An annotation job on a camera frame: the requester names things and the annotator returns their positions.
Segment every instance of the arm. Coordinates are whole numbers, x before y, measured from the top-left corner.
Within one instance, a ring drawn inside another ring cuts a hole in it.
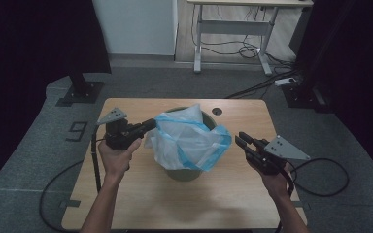
[[[105,168],[104,183],[92,204],[81,232],[111,231],[120,181],[128,169],[132,152],[138,149],[140,145],[141,139],[138,139],[129,146],[128,150],[120,151],[112,150],[106,145],[105,141],[99,144],[98,149]]]
[[[280,216],[281,224],[285,229],[286,233],[308,233],[310,232],[295,209],[292,201],[287,194],[287,180],[283,175],[278,174],[276,176],[266,176],[258,171],[262,177],[269,195],[277,207],[278,214]]]

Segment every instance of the wall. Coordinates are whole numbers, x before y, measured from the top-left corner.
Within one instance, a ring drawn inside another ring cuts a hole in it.
[[[108,53],[174,55],[177,0],[93,0]]]

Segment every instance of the white desk frame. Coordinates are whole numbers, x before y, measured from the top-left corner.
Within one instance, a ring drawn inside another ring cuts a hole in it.
[[[267,57],[265,55],[269,39],[271,38],[272,29],[275,25],[279,7],[311,7],[313,2],[311,0],[298,1],[199,1],[188,0],[188,3],[199,6],[198,22],[196,25],[196,46],[195,59],[193,64],[193,71],[195,73],[201,72],[201,35],[207,34],[231,34],[231,35],[257,35],[265,36],[259,49],[257,49],[257,56],[261,62],[262,68],[266,76],[271,76],[272,71],[269,67]],[[227,21],[227,20],[204,20],[202,19],[202,9],[204,5],[249,5],[249,6],[272,6],[274,8],[273,14],[269,21]]]

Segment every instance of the trash bag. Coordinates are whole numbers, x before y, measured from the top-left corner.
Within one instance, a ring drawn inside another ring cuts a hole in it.
[[[210,171],[231,145],[228,130],[218,125],[210,130],[199,104],[162,113],[156,129],[147,134],[145,148],[153,148],[157,163],[167,170]]]

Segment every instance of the human hand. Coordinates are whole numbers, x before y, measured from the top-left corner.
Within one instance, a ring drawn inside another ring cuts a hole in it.
[[[105,177],[123,178],[123,174],[129,168],[132,153],[141,146],[141,142],[141,139],[137,139],[127,150],[113,150],[107,146],[105,140],[102,140],[98,149],[104,164]]]
[[[252,168],[254,168],[262,177],[262,182],[266,189],[268,190],[269,195],[272,199],[279,197],[286,197],[287,194],[287,180],[284,176],[279,173],[278,175],[264,175],[261,173],[251,162],[248,162]],[[289,171],[289,163],[286,163],[284,168],[286,172]]]

